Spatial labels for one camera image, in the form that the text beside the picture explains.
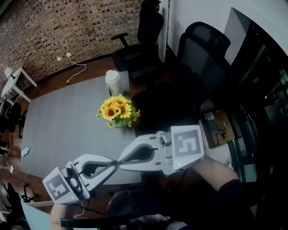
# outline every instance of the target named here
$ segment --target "conference table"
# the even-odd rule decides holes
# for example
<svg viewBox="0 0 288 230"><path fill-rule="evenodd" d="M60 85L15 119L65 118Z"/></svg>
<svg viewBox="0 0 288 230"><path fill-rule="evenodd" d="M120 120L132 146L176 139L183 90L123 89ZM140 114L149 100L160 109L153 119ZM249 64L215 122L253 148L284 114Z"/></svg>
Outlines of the conference table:
<svg viewBox="0 0 288 230"><path fill-rule="evenodd" d="M120 73L124 96L130 99L128 72ZM118 160L135 139L134 128L108 128L96 118L97 110L110 97L105 76L53 91L31 101L21 150L21 170L45 178L56 167L64 168L83 154L103 155ZM141 182L140 172L118 169L104 184Z"/></svg>

